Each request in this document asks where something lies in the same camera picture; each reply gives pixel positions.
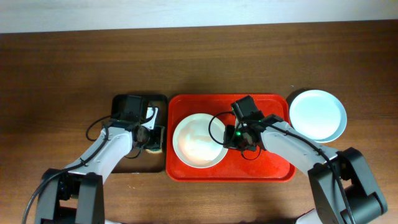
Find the green yellow sponge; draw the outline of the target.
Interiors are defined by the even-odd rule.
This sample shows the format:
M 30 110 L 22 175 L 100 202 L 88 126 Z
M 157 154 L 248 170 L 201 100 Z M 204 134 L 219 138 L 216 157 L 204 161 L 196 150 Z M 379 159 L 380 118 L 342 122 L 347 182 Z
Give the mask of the green yellow sponge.
M 161 149 L 146 149 L 146 151 L 150 154 L 160 154 L 162 153 Z

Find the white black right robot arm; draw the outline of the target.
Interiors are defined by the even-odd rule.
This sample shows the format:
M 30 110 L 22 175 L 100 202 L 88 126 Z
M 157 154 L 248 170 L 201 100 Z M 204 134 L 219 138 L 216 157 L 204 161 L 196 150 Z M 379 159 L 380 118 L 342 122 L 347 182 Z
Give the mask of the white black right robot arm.
M 231 107 L 237 124 L 226 127 L 224 147 L 241 152 L 258 147 L 308 176 L 315 207 L 296 223 L 369 223 L 387 212 L 386 199 L 359 150 L 339 151 L 305 137 L 281 117 L 264 116 L 249 95 Z

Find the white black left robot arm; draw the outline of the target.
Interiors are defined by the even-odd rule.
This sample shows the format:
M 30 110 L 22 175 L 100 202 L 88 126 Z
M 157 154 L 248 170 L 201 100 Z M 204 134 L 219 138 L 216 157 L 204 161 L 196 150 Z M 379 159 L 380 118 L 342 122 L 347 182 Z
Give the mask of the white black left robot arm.
M 147 161 L 164 167 L 167 108 L 165 95 L 115 96 L 92 145 L 65 168 L 43 174 L 28 203 L 37 202 L 35 222 L 108 223 L 103 185 L 119 162 L 143 156 L 142 171 L 158 171 Z

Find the cream white plate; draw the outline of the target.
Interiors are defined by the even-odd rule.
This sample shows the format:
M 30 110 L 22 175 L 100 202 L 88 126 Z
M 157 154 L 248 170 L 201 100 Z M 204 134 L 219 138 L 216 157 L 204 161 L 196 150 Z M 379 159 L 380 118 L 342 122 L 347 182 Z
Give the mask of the cream white plate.
M 223 141 L 225 125 L 210 114 L 196 113 L 178 123 L 172 135 L 177 157 L 186 165 L 204 169 L 217 165 L 227 154 Z

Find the light blue plate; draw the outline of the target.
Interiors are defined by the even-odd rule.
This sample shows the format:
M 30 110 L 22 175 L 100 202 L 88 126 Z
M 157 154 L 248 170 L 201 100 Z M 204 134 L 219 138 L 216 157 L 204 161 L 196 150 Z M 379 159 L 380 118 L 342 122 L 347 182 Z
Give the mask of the light blue plate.
M 342 102 L 323 90 L 305 90 L 293 98 L 289 105 L 290 122 L 304 136 L 319 142 L 336 131 L 348 117 Z

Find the mint green plate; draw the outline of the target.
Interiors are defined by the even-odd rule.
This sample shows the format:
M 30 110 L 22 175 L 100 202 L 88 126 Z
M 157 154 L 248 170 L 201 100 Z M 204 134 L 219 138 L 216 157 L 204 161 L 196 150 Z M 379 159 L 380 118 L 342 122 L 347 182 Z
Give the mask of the mint green plate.
M 345 129 L 346 129 L 346 124 L 341 123 L 336 129 L 336 131 L 327 138 L 325 138 L 323 142 L 332 142 L 338 139 L 344 133 Z

